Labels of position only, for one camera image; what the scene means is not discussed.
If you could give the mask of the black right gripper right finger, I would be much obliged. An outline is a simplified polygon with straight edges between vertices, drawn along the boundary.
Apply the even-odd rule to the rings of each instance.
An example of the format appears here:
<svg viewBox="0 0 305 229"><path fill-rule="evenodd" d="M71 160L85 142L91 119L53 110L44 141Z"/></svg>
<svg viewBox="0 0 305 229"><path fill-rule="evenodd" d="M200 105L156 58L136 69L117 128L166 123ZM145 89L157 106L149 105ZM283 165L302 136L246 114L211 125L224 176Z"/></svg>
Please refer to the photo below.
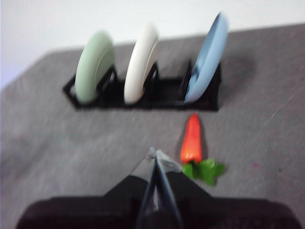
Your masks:
<svg viewBox="0 0 305 229"><path fill-rule="evenodd" d="M210 195L164 152L156 152L186 229L300 229L285 204L254 198Z"/></svg>

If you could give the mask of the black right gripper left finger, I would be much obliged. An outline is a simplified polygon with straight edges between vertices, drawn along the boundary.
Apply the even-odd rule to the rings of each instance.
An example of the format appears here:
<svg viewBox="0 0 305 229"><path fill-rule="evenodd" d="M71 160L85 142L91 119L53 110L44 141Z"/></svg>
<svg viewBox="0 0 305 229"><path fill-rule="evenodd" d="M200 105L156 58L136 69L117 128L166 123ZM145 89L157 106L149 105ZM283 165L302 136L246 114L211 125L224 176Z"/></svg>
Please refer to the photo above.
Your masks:
<svg viewBox="0 0 305 229"><path fill-rule="evenodd" d="M102 196L65 196L29 205L19 229L105 229L133 226L153 173L156 152L150 150L117 185Z"/></svg>

